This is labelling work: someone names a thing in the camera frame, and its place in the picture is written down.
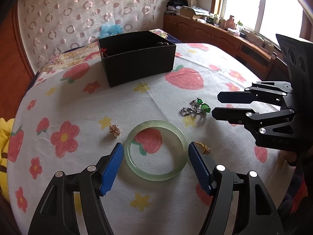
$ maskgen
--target black storage box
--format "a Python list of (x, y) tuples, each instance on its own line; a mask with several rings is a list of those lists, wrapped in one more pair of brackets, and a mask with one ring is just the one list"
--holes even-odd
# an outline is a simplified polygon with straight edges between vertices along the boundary
[(98, 44), (110, 87), (173, 70), (176, 45), (150, 31), (109, 36)]

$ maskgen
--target robotic claw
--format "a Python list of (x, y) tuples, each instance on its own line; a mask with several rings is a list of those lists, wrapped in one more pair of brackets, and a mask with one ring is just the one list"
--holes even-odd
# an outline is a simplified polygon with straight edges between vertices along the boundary
[[(118, 143), (110, 155), (81, 173), (65, 175), (58, 171), (37, 206), (28, 235), (79, 235), (74, 192), (80, 192), (88, 235), (114, 235), (100, 196), (111, 190), (123, 153), (123, 146)], [(209, 155), (197, 150), (195, 142), (189, 144), (188, 155), (202, 189), (213, 195), (199, 235), (224, 234), (233, 191), (239, 191), (233, 234), (284, 234), (275, 205), (255, 171), (237, 174), (216, 165)]]

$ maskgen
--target bottle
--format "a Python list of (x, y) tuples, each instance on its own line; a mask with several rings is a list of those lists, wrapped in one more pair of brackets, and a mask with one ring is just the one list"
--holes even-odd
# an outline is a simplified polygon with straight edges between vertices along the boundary
[(238, 21), (238, 22), (237, 22), (236, 29), (237, 29), (239, 32), (241, 32), (241, 29), (242, 29), (243, 26), (244, 26), (244, 24), (243, 24), (242, 22)]
[(229, 16), (229, 20), (226, 21), (225, 24), (225, 29), (227, 30), (228, 28), (230, 29), (235, 29), (236, 28), (236, 23), (235, 23), (235, 18), (234, 16)]

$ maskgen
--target bedsheet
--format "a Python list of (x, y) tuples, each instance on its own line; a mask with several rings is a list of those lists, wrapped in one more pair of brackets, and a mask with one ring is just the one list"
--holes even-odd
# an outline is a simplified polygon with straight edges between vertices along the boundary
[[(10, 138), (7, 174), (12, 210), (23, 235), (55, 172), (81, 172), (108, 155), (116, 142), (124, 143), (136, 125), (153, 119), (174, 124), (188, 142), (206, 144), (213, 159), (230, 170), (244, 174), (255, 170), (279, 206), (293, 169), (278, 150), (255, 146), (243, 126), (216, 121), (211, 114), (179, 114), (197, 97), (212, 109), (276, 111), (277, 107), (264, 103), (222, 104), (217, 100), (221, 91), (244, 90), (258, 81), (252, 72), (215, 46), (177, 44), (172, 72), (109, 88), (101, 59), (93, 52), (97, 48), (92, 44), (76, 50), (70, 54), (70, 63), (77, 65), (67, 64), (64, 69), (64, 64), (58, 64), (61, 58), (55, 58), (51, 63), (55, 71), (41, 75), (21, 101)], [(109, 134), (111, 124), (119, 124), (118, 138)], [(160, 173), (171, 169), (164, 132), (149, 130), (141, 136), (145, 140), (135, 140), (132, 147), (143, 168)], [(191, 235), (199, 233), (212, 198), (201, 189), (190, 162), (178, 176), (152, 182), (135, 175), (123, 161), (111, 191), (101, 201), (115, 235)], [(236, 195), (226, 234), (231, 234), (235, 204)], [(75, 194), (75, 205), (80, 234), (86, 235), (79, 194)]]

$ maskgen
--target jade bangle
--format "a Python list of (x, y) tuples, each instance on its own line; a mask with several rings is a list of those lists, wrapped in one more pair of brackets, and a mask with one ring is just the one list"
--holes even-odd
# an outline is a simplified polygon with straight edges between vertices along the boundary
[[(174, 170), (172, 170), (168, 173), (160, 174), (160, 175), (154, 175), (154, 174), (144, 172), (143, 170), (139, 169), (135, 165), (135, 163), (133, 162), (133, 160), (130, 156), (130, 146), (131, 146), (132, 141), (134, 140), (134, 137), (139, 132), (143, 131), (144, 129), (151, 128), (151, 127), (160, 127), (160, 128), (164, 128), (164, 129), (167, 129), (167, 130), (173, 132), (179, 138), (179, 140), (182, 143), (183, 154), (182, 154), (181, 159), (178, 162), (178, 166)], [(174, 126), (174, 125), (172, 125), (166, 121), (150, 120), (150, 121), (143, 122), (143, 123), (137, 125), (134, 129), (132, 129), (132, 131), (129, 133), (129, 135), (125, 141), (124, 154), (125, 154), (125, 159), (126, 159), (128, 166), (138, 176), (140, 176), (144, 179), (147, 179), (147, 180), (151, 180), (151, 181), (163, 181), (163, 180), (168, 180), (168, 179), (176, 176), (185, 167), (185, 165), (187, 163), (187, 159), (188, 159), (188, 143), (187, 143), (187, 140), (186, 140), (184, 134), (182, 133), (182, 131), (180, 129), (178, 129), (176, 126)]]

